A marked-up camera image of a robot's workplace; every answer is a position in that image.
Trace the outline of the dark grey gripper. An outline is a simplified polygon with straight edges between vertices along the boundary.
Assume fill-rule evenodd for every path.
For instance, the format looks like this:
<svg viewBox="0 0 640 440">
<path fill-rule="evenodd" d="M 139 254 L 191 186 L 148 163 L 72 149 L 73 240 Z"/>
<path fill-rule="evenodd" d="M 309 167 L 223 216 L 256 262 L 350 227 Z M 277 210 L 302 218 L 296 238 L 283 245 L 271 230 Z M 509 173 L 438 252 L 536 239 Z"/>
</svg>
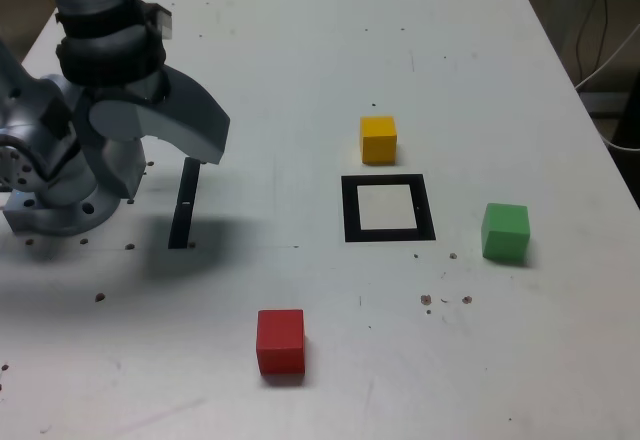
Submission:
<svg viewBox="0 0 640 440">
<path fill-rule="evenodd" d="M 167 65 L 134 82 L 86 88 L 73 112 L 88 166 L 121 199 L 135 197 L 146 168 L 141 138 L 158 138 L 189 157 L 218 164 L 229 126 L 229 116 L 204 87 Z"/>
</svg>

